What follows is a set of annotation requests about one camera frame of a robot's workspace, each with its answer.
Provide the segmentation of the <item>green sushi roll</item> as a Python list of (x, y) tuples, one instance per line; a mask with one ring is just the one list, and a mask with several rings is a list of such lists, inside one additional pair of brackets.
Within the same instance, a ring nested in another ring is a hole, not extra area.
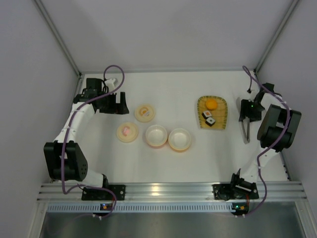
[(205, 121), (208, 126), (213, 126), (215, 124), (215, 119), (212, 117), (208, 117)]

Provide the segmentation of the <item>salmon sushi roll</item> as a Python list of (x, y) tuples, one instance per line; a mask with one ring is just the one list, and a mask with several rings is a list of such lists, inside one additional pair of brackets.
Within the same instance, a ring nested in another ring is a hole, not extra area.
[(212, 117), (212, 114), (211, 114), (210, 111), (207, 110), (207, 111), (203, 111), (202, 112), (202, 116), (203, 116), (204, 119), (207, 119), (209, 117)]

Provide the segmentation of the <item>cream lid pink label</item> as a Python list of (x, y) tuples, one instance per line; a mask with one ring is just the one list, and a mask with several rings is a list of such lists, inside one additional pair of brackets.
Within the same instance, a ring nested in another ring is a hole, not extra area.
[(121, 124), (116, 131), (117, 138), (124, 143), (133, 142), (138, 137), (138, 134), (138, 127), (132, 122), (125, 122)]

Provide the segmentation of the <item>metal tongs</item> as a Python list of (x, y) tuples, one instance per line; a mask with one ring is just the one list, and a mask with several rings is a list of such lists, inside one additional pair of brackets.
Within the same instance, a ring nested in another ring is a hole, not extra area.
[(245, 119), (241, 122), (241, 127), (244, 141), (248, 144), (250, 142), (250, 119), (248, 117), (245, 117)]

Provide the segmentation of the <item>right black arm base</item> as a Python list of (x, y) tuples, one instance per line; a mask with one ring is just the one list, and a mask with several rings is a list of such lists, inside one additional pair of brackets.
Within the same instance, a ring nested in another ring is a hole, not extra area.
[(214, 184), (213, 193), (216, 200), (259, 199), (257, 186), (231, 185), (229, 183)]

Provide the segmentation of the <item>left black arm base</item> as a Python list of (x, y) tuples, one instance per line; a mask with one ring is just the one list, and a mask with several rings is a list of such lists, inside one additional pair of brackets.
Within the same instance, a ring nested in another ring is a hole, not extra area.
[[(125, 200), (126, 186), (123, 184), (111, 184), (107, 187), (111, 191), (118, 201)], [(96, 188), (83, 188), (81, 200), (83, 201), (110, 201), (114, 200), (114, 196), (105, 190)]]

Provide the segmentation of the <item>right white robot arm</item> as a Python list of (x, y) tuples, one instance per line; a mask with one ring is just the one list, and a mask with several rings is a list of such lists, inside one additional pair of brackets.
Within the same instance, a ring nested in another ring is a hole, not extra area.
[(261, 156), (251, 159), (233, 174), (231, 183), (239, 190), (253, 192), (260, 178), (259, 171), (276, 154), (292, 145), (302, 114), (286, 107), (282, 96), (274, 91), (271, 83), (265, 83), (254, 99), (238, 99), (237, 102), (244, 142), (250, 142), (251, 123), (261, 123), (257, 133)]

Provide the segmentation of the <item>orange fruit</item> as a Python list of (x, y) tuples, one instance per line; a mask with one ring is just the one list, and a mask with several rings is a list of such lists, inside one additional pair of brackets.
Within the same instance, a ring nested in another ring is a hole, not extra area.
[(217, 109), (217, 101), (215, 99), (207, 99), (206, 101), (206, 108), (209, 110), (216, 110)]

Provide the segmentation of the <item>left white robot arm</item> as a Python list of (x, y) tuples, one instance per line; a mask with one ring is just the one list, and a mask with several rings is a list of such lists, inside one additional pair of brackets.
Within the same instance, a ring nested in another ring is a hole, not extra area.
[(44, 155), (53, 180), (77, 181), (93, 187), (108, 187), (106, 175), (89, 168), (79, 141), (83, 138), (88, 122), (99, 112), (103, 114), (128, 114), (125, 92), (116, 90), (121, 84), (116, 78), (87, 78), (86, 87), (73, 100), (71, 113), (53, 142), (44, 145)]

